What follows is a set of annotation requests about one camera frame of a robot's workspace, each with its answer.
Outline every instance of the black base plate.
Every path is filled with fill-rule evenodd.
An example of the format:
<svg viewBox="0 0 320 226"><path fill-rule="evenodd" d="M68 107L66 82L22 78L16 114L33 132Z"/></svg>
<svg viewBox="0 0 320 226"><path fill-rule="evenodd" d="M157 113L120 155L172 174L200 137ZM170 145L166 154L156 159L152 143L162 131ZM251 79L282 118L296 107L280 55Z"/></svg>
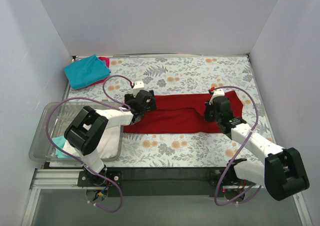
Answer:
<svg viewBox="0 0 320 226"><path fill-rule="evenodd" d="M106 177L109 178L110 180L114 181L115 183L117 183L119 186L121 186L122 173L120 171L107 171ZM104 187L106 185L107 185L107 183L104 183L102 185L97 186L88 180L86 173L84 171L81 171L79 173L78 183L77 183L78 187Z"/></svg>

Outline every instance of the clear plastic bin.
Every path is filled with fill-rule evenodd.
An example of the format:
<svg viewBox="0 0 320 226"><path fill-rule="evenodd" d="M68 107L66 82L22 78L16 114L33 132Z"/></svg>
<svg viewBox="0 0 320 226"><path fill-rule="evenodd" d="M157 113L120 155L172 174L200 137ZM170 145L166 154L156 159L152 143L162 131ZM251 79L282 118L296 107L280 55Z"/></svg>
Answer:
<svg viewBox="0 0 320 226"><path fill-rule="evenodd" d="M32 145L29 151L29 157L34 161L63 161L63 162L74 162L73 158L57 158L56 156L56 148L49 142L47 135L45 133L46 130L46 122L48 120L50 112L55 108L55 106L59 102L51 102L43 110L40 122L36 129L36 133L34 135ZM114 102L108 102L108 104L119 107L120 104ZM91 106L94 109L102 109L108 110L110 108L100 105L94 102L67 102L64 103L58 108L51 117L49 124L49 132L52 137L63 136L64 131L79 113L79 111L84 106ZM104 158L103 161L115 161L121 152L121 144L123 137L123 127L121 127L120 139L119 139L119 147L118 153L115 157L112 158Z"/></svg>

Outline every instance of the red cloth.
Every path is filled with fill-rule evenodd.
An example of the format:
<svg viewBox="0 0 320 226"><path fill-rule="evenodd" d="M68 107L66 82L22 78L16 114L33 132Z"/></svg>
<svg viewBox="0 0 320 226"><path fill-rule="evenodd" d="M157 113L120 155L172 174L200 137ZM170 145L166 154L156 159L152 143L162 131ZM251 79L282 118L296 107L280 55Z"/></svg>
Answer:
<svg viewBox="0 0 320 226"><path fill-rule="evenodd" d="M101 61L105 61L106 67L109 68L109 65L110 65L110 59L109 59L109 58L107 58L107 57L98 57L98 58L99 58ZM98 84L98 83L101 83L101 82L104 82L104 81L105 81L105 78L102 79L102 80L100 80L100 81L93 82L93 83L90 84L89 86L93 86L93 85L95 85L95 84Z"/></svg>
<svg viewBox="0 0 320 226"><path fill-rule="evenodd" d="M235 116L242 116L243 104L235 91L225 94L229 98ZM205 122L205 102L210 94L186 94L155 96L156 110L146 112L144 118L131 126L127 133L218 133L217 123Z"/></svg>

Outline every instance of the white backdrop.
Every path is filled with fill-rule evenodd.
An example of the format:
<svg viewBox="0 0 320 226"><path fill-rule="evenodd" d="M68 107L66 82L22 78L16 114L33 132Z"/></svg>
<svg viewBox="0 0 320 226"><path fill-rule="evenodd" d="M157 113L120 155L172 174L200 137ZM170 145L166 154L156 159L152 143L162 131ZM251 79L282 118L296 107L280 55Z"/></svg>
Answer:
<svg viewBox="0 0 320 226"><path fill-rule="evenodd" d="M320 0L279 0L250 54L277 143L301 153L314 225L320 224L319 28Z"/></svg>
<svg viewBox="0 0 320 226"><path fill-rule="evenodd" d="M277 0L41 0L72 55L251 51Z"/></svg>
<svg viewBox="0 0 320 226"><path fill-rule="evenodd" d="M20 225L35 164L28 153L71 61L40 0L0 0L0 225Z"/></svg>

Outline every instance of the black wire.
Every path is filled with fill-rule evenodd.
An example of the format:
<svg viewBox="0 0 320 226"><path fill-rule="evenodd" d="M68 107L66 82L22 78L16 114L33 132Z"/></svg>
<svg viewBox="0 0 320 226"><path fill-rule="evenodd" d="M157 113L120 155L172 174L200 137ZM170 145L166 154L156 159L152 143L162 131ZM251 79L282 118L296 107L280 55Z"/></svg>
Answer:
<svg viewBox="0 0 320 226"><path fill-rule="evenodd" d="M98 193L99 193L99 191L97 191L97 192L95 193L95 196L94 196L94 198L93 198L93 201L96 201L97 198L99 197Z"/></svg>

